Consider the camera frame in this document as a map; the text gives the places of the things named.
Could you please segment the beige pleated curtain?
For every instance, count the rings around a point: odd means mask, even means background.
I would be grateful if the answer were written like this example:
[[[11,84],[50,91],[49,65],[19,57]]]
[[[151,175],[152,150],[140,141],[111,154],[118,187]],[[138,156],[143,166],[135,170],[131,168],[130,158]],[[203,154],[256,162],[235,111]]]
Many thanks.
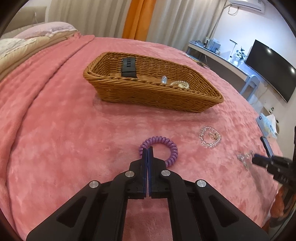
[[[49,21],[67,22],[83,35],[122,38],[131,1],[52,1]],[[228,1],[156,1],[146,41],[184,50],[214,34]]]

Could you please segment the black watch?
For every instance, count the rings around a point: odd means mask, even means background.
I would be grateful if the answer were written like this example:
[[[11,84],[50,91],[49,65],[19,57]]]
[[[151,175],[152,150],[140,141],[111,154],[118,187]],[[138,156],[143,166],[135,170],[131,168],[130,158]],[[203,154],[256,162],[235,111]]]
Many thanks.
[[[135,57],[127,57],[122,59],[121,76],[128,78],[137,78]]]

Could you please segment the long white desk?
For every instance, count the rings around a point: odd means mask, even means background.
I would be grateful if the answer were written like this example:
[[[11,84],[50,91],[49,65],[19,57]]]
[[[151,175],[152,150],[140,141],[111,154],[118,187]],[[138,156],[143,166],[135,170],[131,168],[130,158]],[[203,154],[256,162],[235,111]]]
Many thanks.
[[[263,78],[245,63],[236,66],[196,42],[189,42],[187,54],[206,64],[219,77],[231,84],[238,92],[241,91],[245,82],[251,75],[256,75],[260,82],[263,81]],[[248,87],[244,92],[243,97],[247,99],[250,92],[252,92],[252,88]]]

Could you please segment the white dotted pillow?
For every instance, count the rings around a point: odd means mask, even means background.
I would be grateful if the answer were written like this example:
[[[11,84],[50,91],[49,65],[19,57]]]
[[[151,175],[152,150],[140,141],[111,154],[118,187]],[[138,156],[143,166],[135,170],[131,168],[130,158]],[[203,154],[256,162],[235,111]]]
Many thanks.
[[[20,49],[24,46],[27,46],[28,44],[32,44],[36,42],[36,38],[33,39],[18,39],[18,38],[7,38],[7,39],[1,39],[1,45],[0,45],[0,54],[1,58],[4,58],[8,54],[10,54],[13,51],[16,51],[17,49]]]

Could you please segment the beige quilt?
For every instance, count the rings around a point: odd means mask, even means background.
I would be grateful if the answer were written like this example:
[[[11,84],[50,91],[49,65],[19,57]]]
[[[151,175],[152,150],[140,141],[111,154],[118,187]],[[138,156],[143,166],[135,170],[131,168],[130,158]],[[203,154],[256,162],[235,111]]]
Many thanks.
[[[81,33],[77,31],[63,32],[57,33],[51,38],[46,36],[35,37],[26,40],[26,43],[23,43],[21,47],[15,47],[14,49],[6,50],[5,53],[1,53],[1,81],[37,52],[72,37],[79,38]]]

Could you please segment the brown wicker basket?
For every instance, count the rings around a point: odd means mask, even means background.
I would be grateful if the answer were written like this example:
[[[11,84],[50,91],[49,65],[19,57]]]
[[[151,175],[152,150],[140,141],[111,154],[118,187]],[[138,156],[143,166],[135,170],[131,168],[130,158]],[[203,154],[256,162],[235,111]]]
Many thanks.
[[[135,57],[137,78],[121,76],[122,59]],[[166,76],[167,84],[161,79]],[[193,68],[155,57],[104,52],[84,70],[83,77],[101,100],[201,113],[224,101],[222,94]]]

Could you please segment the smartphone at frame edge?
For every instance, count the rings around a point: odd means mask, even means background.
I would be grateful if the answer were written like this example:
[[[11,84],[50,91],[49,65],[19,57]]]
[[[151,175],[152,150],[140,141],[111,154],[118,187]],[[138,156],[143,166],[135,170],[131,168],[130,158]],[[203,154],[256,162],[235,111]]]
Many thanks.
[[[261,142],[263,143],[263,146],[265,148],[266,154],[269,158],[271,158],[273,156],[273,151],[272,148],[267,140],[267,138],[261,136],[260,137]]]

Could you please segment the white desk lamp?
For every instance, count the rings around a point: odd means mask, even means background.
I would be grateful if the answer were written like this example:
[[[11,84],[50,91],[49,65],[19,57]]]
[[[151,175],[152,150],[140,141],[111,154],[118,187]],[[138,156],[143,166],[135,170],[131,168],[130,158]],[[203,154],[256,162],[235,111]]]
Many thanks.
[[[234,53],[234,50],[235,50],[235,48],[236,48],[236,45],[237,45],[237,43],[234,41],[234,40],[229,40],[231,43],[233,43],[233,48],[232,48],[232,51],[231,51],[231,53],[230,53],[230,55],[229,55],[229,59],[231,59],[232,57],[233,57],[233,53]]]

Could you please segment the silver butterfly bangle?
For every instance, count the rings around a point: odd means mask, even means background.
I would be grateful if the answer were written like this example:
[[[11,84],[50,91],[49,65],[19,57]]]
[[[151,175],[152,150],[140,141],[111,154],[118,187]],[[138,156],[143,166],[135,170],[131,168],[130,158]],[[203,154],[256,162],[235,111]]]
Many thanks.
[[[253,151],[249,151],[246,153],[239,153],[236,157],[243,164],[244,168],[248,170],[252,164],[253,155]]]

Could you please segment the white air conditioner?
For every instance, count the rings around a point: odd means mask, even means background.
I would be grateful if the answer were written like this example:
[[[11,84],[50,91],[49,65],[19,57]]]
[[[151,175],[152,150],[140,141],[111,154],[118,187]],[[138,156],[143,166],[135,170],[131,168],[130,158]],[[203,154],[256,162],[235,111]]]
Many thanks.
[[[239,8],[265,13],[265,4],[261,0],[229,0],[229,3]]]

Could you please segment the light blue stool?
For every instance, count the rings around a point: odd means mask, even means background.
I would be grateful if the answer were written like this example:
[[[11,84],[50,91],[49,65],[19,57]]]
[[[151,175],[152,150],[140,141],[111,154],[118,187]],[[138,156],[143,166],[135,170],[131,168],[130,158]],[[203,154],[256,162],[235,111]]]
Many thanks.
[[[243,88],[240,91],[240,94],[243,95],[244,92],[248,89],[248,87],[252,88],[252,92],[250,92],[250,94],[247,97],[247,101],[249,102],[251,97],[254,95],[254,93],[256,92],[256,90],[258,89],[260,84],[260,80],[258,79],[258,77],[256,75],[251,75],[248,80],[245,82],[245,85],[243,86]]]

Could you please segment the black curved monitor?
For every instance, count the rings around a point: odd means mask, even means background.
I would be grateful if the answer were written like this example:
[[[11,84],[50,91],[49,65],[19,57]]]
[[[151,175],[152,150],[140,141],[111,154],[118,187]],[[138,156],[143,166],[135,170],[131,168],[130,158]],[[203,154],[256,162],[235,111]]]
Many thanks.
[[[245,64],[266,80],[285,102],[289,102],[295,90],[295,68],[285,58],[255,40]]]

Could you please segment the lilac pillow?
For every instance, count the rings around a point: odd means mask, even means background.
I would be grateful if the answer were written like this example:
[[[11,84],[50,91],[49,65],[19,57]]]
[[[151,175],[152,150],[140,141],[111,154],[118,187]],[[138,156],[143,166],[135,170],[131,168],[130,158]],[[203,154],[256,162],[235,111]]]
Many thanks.
[[[17,34],[14,38],[30,39],[44,36],[53,37],[55,34],[63,32],[77,32],[77,29],[73,25],[66,22],[48,22],[28,28]]]

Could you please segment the gold square earring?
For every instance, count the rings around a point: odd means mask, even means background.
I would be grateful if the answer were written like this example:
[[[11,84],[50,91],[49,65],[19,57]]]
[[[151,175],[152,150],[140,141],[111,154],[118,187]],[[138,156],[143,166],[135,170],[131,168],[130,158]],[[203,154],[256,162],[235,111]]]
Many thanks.
[[[218,141],[219,139],[221,139],[221,136],[218,132],[209,132],[209,137],[215,141]]]

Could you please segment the pink fleece blanket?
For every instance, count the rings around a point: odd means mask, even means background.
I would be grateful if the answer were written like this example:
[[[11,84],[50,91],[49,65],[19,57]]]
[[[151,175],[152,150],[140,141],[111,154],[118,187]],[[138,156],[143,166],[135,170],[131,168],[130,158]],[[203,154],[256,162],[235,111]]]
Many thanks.
[[[187,65],[224,97],[202,113],[101,101],[83,78],[103,52],[135,53]],[[171,170],[206,180],[256,224],[263,225],[278,184],[264,169],[246,170],[242,152],[264,155],[257,112],[227,81],[182,51],[150,42],[93,35],[39,51],[1,83],[1,209],[21,238],[88,182],[128,169],[146,139],[178,147]],[[215,141],[209,132],[218,132]]]

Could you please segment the beige padded headboard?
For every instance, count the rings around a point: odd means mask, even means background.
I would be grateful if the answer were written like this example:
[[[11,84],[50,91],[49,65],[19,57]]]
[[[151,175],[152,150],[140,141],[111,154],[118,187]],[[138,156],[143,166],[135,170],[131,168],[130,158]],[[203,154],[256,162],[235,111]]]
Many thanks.
[[[30,27],[45,22],[47,6],[25,6],[1,16],[1,36],[22,27]]]

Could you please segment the orange curtain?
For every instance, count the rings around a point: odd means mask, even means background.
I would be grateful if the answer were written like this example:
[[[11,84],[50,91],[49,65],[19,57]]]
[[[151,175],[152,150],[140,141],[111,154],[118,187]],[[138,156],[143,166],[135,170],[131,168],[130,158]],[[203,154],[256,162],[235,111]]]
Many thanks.
[[[146,41],[156,0],[132,0],[123,28],[122,38]]]

